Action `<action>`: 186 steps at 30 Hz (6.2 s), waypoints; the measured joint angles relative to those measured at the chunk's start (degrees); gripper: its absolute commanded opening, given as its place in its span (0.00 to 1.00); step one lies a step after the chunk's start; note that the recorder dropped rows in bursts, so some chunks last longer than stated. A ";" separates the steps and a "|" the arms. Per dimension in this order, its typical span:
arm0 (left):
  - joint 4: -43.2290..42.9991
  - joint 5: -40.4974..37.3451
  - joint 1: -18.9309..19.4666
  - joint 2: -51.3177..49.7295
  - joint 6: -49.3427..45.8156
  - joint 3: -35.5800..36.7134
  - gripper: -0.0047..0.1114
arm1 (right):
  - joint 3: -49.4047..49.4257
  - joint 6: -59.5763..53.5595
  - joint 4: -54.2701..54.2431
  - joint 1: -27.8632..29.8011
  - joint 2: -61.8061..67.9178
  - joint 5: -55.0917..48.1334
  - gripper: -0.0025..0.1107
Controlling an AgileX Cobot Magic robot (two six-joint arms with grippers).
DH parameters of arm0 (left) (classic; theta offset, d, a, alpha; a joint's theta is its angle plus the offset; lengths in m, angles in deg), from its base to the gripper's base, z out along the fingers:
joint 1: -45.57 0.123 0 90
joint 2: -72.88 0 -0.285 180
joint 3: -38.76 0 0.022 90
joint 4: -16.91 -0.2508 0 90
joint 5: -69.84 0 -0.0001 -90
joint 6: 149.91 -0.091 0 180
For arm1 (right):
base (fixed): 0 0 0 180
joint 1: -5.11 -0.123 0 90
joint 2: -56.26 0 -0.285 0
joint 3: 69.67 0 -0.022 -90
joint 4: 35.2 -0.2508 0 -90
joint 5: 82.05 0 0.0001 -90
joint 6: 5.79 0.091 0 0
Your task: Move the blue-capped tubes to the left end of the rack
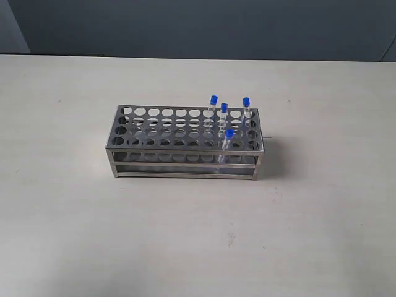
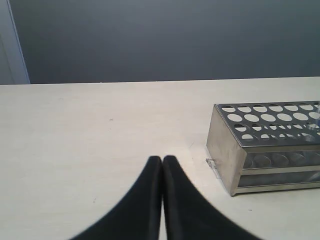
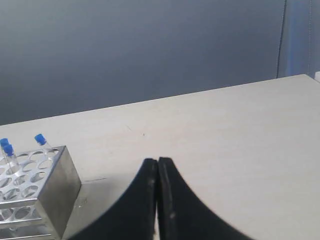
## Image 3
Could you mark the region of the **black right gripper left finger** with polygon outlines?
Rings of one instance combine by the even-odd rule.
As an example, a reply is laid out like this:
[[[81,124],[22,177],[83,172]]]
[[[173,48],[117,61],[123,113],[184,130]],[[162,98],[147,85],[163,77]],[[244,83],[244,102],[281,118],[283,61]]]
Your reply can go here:
[[[158,179],[158,162],[143,160],[129,187],[97,220],[73,235],[71,240],[152,240]]]

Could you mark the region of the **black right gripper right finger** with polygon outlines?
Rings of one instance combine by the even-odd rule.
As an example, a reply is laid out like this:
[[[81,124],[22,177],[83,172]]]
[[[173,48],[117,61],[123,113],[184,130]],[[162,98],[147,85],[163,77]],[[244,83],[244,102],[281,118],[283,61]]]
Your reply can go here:
[[[161,240],[250,239],[196,196],[169,157],[158,160],[158,226]]]

